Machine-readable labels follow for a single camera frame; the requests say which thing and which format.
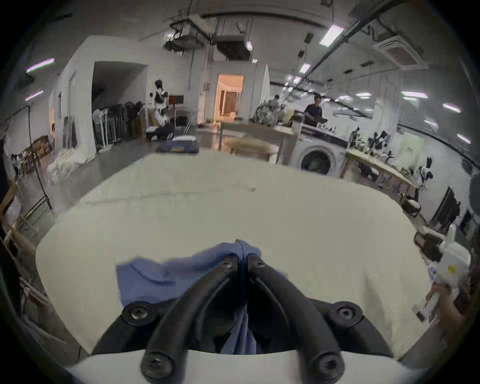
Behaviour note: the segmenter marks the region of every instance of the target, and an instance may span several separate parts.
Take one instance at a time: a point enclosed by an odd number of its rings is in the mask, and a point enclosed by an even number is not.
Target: white fabric pile
[[[55,161],[48,166],[47,176],[53,184],[56,184],[59,180],[68,177],[80,165],[92,161],[94,157],[95,155],[86,155],[79,148],[63,148]]]

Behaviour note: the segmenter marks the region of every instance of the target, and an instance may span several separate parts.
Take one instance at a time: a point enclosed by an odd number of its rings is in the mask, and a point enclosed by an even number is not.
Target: washing machine door
[[[299,168],[306,171],[328,175],[335,169],[335,158],[333,154],[323,147],[311,147],[304,151],[299,158]]]

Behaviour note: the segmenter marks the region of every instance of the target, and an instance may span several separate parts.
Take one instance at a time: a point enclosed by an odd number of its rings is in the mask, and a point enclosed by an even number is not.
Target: wooden table
[[[407,185],[407,192],[408,192],[410,187],[413,187],[414,189],[417,188],[417,185],[412,180],[405,177],[405,175],[398,172],[392,166],[390,166],[388,164],[385,164],[384,162],[380,161],[379,159],[377,159],[373,156],[370,156],[368,154],[365,154],[361,151],[358,151],[356,149],[349,149],[345,153],[345,159],[347,160],[347,162],[345,163],[345,166],[342,170],[342,173],[340,174],[341,179],[344,178],[345,173],[351,167],[352,163],[355,160],[357,160],[357,161],[360,161],[360,162],[362,162],[364,164],[367,164],[371,167],[374,167],[377,170],[379,170],[380,172],[397,179],[398,182]]]
[[[218,144],[219,151],[221,151],[222,149],[222,138],[224,130],[242,132],[256,139],[264,140],[271,144],[277,144],[279,146],[278,154],[276,157],[277,162],[281,158],[282,150],[285,146],[285,140],[293,135],[293,130],[291,128],[281,125],[277,125],[275,127],[268,127],[266,125],[257,123],[222,122],[220,124],[220,139]]]

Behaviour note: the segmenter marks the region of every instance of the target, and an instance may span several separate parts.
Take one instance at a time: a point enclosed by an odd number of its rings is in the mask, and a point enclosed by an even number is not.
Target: wooden workbench
[[[340,174],[341,179],[344,178],[345,173],[351,167],[352,163],[355,160],[357,160],[357,161],[360,161],[360,162],[362,162],[364,164],[367,164],[371,167],[374,167],[375,169],[379,170],[383,174],[386,174],[388,176],[391,176],[391,177],[397,179],[398,182],[407,185],[408,188],[410,188],[410,187],[416,188],[417,187],[417,185],[412,180],[405,177],[405,175],[398,172],[392,166],[390,166],[388,164],[385,164],[384,162],[380,161],[379,159],[377,159],[373,156],[370,156],[368,154],[365,154],[361,151],[358,151],[356,149],[349,149],[345,153],[345,159],[346,159],[346,163],[345,163],[345,166],[342,170],[342,173]]]

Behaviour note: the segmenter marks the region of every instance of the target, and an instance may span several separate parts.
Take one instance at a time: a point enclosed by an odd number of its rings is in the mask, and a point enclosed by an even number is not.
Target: washing machine
[[[289,165],[310,172],[340,177],[348,141],[321,128],[301,127]]]

